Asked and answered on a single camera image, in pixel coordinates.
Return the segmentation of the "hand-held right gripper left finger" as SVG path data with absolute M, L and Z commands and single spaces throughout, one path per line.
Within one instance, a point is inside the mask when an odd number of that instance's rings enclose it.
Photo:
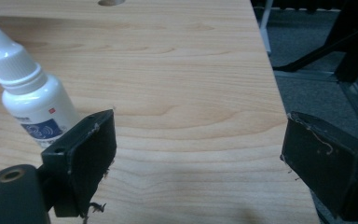
M 116 156 L 114 111 L 89 115 L 41 153 L 45 205 L 57 217 L 85 217 Z

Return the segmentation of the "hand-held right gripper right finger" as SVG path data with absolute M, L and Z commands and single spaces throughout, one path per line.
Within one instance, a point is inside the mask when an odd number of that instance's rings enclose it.
M 308 114 L 287 118 L 281 160 L 333 217 L 358 221 L 358 139 Z

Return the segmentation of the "white dropper bottle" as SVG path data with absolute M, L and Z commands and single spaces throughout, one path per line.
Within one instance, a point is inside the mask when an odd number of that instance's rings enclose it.
M 1 29 L 0 85 L 4 107 L 42 148 L 80 121 L 61 81 Z

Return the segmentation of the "black metal stand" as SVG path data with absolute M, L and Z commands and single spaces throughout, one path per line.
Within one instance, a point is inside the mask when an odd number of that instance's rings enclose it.
M 295 72 L 334 51 L 345 53 L 335 71 L 337 80 L 353 83 L 358 78 L 358 0 L 345 0 L 326 41 L 321 47 L 292 63 L 274 67 L 274 70 Z

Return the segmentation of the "white table leg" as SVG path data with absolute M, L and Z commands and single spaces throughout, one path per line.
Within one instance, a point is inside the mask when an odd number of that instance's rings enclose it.
M 261 21 L 259 23 L 259 31 L 266 49 L 267 54 L 271 53 L 271 47 L 269 43 L 269 34 L 268 34 L 268 22 L 269 22 L 269 15 L 272 9 L 274 0 L 266 0 L 266 4 L 264 6 L 264 11 L 262 14 Z

